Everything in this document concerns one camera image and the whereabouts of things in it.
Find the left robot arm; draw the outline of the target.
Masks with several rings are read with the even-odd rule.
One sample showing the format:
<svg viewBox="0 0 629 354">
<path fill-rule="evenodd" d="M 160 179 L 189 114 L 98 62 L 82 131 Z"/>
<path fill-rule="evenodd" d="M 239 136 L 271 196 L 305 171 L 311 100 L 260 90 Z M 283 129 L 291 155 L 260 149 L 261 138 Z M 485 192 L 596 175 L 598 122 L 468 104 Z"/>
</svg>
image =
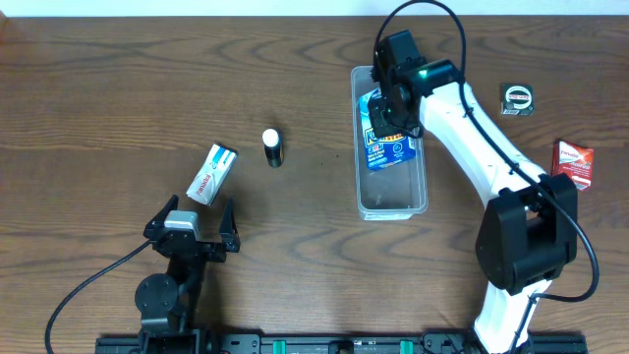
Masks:
<svg viewBox="0 0 629 354">
<path fill-rule="evenodd" d="M 178 209 L 174 195 L 147 223 L 143 236 L 168 260 L 167 270 L 146 277 L 137 287 L 135 303 L 141 312 L 142 353 L 218 353 L 220 345 L 205 329 L 194 327 L 206 265 L 224 263 L 238 253 L 240 236 L 234 203 L 228 201 L 219 227 L 219 242 L 200 238 L 199 216 Z"/>
</svg>

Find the white green Panadol box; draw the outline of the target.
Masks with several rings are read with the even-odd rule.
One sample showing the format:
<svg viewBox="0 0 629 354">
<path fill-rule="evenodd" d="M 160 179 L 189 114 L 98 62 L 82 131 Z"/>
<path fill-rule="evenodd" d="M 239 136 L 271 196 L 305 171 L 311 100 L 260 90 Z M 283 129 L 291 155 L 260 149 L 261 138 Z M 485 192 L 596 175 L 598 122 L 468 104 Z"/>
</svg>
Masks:
<svg viewBox="0 0 629 354">
<path fill-rule="evenodd" d="M 230 148 L 213 145 L 189 186 L 187 196 L 197 203 L 209 206 L 218 194 L 237 156 L 237 152 Z"/>
</svg>

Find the dark bottle white cap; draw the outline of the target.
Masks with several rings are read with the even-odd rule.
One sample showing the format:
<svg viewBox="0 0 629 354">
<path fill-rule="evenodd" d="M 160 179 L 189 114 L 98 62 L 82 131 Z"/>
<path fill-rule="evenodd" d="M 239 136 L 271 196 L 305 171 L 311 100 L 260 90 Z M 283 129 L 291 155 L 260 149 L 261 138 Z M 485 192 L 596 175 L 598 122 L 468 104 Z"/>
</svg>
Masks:
<svg viewBox="0 0 629 354">
<path fill-rule="evenodd" d="M 277 130 L 269 128 L 262 133 L 264 153 L 268 164 L 278 168 L 283 163 L 283 145 Z"/>
</svg>

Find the red Panadol box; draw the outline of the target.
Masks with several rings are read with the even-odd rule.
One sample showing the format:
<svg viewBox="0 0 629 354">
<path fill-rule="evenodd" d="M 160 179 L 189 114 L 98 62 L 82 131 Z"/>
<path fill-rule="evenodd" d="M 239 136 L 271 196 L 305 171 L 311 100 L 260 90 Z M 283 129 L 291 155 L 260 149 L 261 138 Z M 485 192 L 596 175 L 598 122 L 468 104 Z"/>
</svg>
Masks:
<svg viewBox="0 0 629 354">
<path fill-rule="evenodd" d="M 580 191 L 592 186 L 594 150 L 558 140 L 554 144 L 553 176 L 566 174 Z"/>
</svg>

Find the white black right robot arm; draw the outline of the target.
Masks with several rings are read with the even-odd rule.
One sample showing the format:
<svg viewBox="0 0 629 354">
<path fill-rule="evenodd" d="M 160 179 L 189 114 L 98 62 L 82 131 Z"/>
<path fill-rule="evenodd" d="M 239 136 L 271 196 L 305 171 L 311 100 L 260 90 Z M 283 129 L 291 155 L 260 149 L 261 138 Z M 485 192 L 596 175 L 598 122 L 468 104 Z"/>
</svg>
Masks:
<svg viewBox="0 0 629 354">
<path fill-rule="evenodd" d="M 577 189 L 566 175 L 550 176 L 513 146 L 479 107 L 464 68 L 428 62 L 404 30 L 379 38 L 368 99 L 377 137 L 430 132 L 448 149 L 485 211 L 476 257 L 487 279 L 468 351 L 535 352 L 528 334 L 547 288 L 577 256 Z"/>
</svg>

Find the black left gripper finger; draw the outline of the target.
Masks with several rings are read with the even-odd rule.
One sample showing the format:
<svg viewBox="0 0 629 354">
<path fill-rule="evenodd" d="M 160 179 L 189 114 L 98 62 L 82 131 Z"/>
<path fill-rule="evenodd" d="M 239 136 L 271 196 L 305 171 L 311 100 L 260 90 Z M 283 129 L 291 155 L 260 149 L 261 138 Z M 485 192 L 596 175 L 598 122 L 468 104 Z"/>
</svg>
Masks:
<svg viewBox="0 0 629 354">
<path fill-rule="evenodd" d="M 164 207 L 146 224 L 144 232 L 157 232 L 162 229 L 168 214 L 178 208 L 179 197 L 173 195 Z"/>
<path fill-rule="evenodd" d="M 230 199 L 224 209 L 219 227 L 219 234 L 225 251 L 228 253 L 239 253 L 241 248 L 240 235 L 237 229 L 234 213 L 234 202 Z"/>
</svg>

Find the blue Kool Fever box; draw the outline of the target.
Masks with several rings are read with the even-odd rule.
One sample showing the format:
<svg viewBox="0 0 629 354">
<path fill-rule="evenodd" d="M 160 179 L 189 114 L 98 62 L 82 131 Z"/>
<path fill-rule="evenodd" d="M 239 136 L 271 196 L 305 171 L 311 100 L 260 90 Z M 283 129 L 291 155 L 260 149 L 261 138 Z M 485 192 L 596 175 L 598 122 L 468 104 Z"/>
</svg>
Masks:
<svg viewBox="0 0 629 354">
<path fill-rule="evenodd" d="M 358 103 L 366 165 L 371 171 L 382 170 L 417 156 L 416 139 L 401 133 L 383 138 L 375 136 L 370 119 L 370 106 L 381 102 L 380 89 L 375 88 L 363 94 Z"/>
</svg>

